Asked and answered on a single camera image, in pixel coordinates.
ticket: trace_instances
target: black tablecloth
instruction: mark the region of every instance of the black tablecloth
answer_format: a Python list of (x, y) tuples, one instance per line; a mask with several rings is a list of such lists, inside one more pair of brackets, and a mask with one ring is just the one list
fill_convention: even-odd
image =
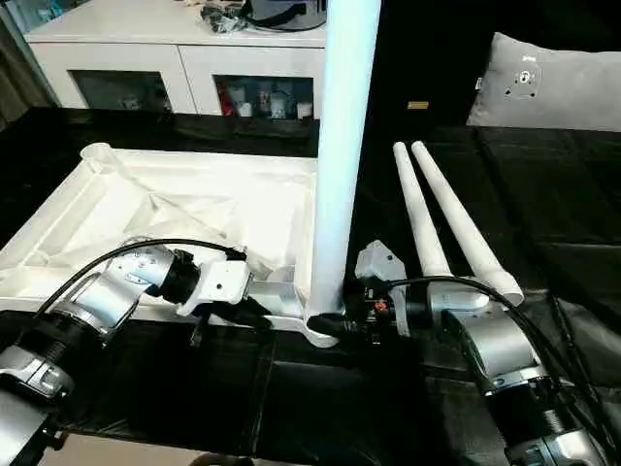
[[(158, 150), (314, 156), (310, 138), (262, 134), (204, 116), (31, 112), (0, 133), (7, 170), (7, 241), (92, 142)], [(525, 290), (523, 305), (559, 348), (559, 313), (621, 425), (621, 135), (565, 130), (439, 128), (424, 135), (457, 195)], [(430, 202), (456, 274), (468, 275)], [(420, 274), (390, 141), (363, 149), (350, 238), (380, 239)], [(21, 313), (3, 313), (0, 336)], [(61, 416), (70, 431), (309, 464), (505, 464), (503, 441), (459, 351), (421, 332), (416, 341), (356, 352), (315, 349), (297, 334), (133, 321)]]

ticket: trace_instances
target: white cylindrical rod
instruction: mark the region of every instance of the white cylindrical rod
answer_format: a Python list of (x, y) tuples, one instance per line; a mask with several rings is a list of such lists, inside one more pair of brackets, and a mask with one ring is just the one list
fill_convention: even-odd
[(487, 245), (425, 145), (416, 141), (411, 145), (411, 151), (429, 186), (434, 191), (442, 212), (474, 274), (496, 288), (513, 305), (519, 305), (524, 301), (524, 295), (515, 278), (503, 268)]
[(392, 150), (423, 275), (451, 275), (434, 221), (431, 219), (414, 168), (411, 166), (408, 149), (404, 143), (395, 143)]
[(328, 2), (307, 316), (338, 313), (381, 0)]

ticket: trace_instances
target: small yellow label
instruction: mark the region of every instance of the small yellow label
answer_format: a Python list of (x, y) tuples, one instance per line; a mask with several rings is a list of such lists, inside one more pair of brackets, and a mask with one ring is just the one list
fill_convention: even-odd
[(410, 100), (408, 102), (408, 110), (427, 110), (429, 101), (427, 100)]

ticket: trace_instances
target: cable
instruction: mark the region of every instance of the cable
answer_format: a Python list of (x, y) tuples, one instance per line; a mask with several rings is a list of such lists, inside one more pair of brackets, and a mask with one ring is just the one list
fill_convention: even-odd
[[(598, 442), (600, 442), (600, 444), (606, 451), (614, 452), (614, 455), (612, 455), (611, 457), (618, 457), (619, 453), (621, 453), (621, 442), (616, 435), (616, 431), (612, 425), (612, 422), (604, 412), (602, 402), (599, 398), (599, 394), (597, 394), (597, 391), (590, 383), (590, 381), (588, 381), (588, 379), (583, 380), (583, 377), (586, 378), (586, 373), (582, 372), (580, 374), (580, 376), (582, 377), (577, 376), (572, 366), (570, 366), (570, 364), (565, 360), (561, 353), (552, 346), (549, 339), (539, 330), (539, 328), (534, 325), (528, 317), (526, 317), (523, 313), (519, 312), (517, 310), (517, 307), (515, 307), (508, 299), (505, 298), (505, 296), (503, 296), (496, 289), (475, 280), (454, 276), (428, 276), (418, 279), (395, 280), (387, 282), (386, 286), (388, 287), (388, 289), (390, 289), (395, 286), (421, 285), (429, 283), (460, 283), (475, 288), (481, 291), (483, 294), (494, 298), (496, 301), (504, 305), (507, 308), (507, 314), (515, 321), (515, 323), (517, 323), (520, 329), (529, 338), (529, 340), (535, 347), (539, 357), (546, 357), (546, 354), (551, 355), (552, 359), (554, 359), (554, 362), (556, 362), (556, 364), (558, 364), (565, 371), (571, 382), (578, 388), (582, 397), (584, 398), (584, 402), (591, 410), (597, 426), (595, 427), (591, 423), (589, 423), (587, 426), (585, 426), (585, 428), (589, 430), (589, 433), (594, 438), (596, 438)], [(551, 370), (553, 368), (553, 365), (549, 364), (549, 362), (544, 362), (544, 365), (548, 370)], [(555, 374), (553, 376), (553, 380), (555, 381), (555, 383), (558, 386), (561, 386), (558, 374)]]
[(182, 238), (166, 238), (166, 239), (157, 239), (157, 240), (145, 240), (140, 241), (138, 243), (132, 243), (131, 245), (121, 246), (120, 248), (116, 248), (115, 250), (111, 250), (103, 255), (100, 255), (96, 259), (92, 260), (84, 267), (82, 267), (73, 277), (71, 277), (67, 282), (61, 285), (37, 310), (34, 315), (34, 318), (39, 318), (42, 316), (47, 309), (49, 309), (69, 288), (71, 288), (79, 279), (84, 277), (88, 272), (97, 267), (98, 265), (106, 262), (107, 260), (113, 259), (117, 256), (123, 255), (126, 252), (131, 250), (139, 250), (141, 248), (146, 248), (148, 246), (160, 246), (160, 245), (189, 245), (189, 246), (199, 246), (202, 248), (208, 248), (210, 250), (221, 250), (226, 253), (228, 259), (237, 259), (237, 260), (245, 260), (245, 253), (240, 252), (238, 250), (234, 250), (232, 248), (227, 248), (222, 245), (217, 245), (216, 243), (209, 243), (207, 241), (201, 240), (186, 240)]

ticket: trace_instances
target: orange component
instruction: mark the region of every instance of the orange component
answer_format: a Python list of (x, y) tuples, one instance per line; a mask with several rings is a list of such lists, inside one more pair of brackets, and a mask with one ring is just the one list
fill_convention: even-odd
[(388, 306), (386, 306), (386, 303), (383, 301), (377, 301), (375, 303), (376, 311), (385, 311), (387, 307)]

